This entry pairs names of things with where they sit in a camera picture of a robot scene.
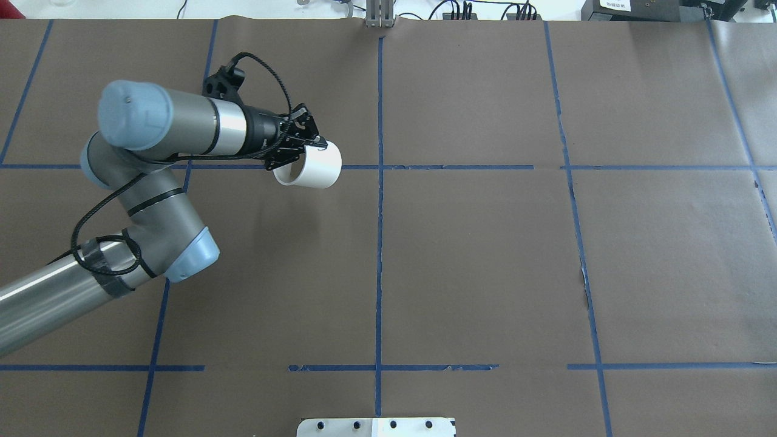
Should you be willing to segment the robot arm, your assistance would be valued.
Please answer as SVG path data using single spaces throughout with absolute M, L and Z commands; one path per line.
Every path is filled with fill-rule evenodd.
M 109 195 L 74 227 L 58 259 L 2 287 L 2 355 L 19 350 L 138 286 L 179 283 L 221 251 L 172 171 L 179 160 L 260 160 L 283 186 L 325 189 L 341 150 L 304 104 L 284 114 L 242 102 L 242 79 L 224 72 L 196 95 L 117 80 L 101 94 L 99 130 L 81 170 Z

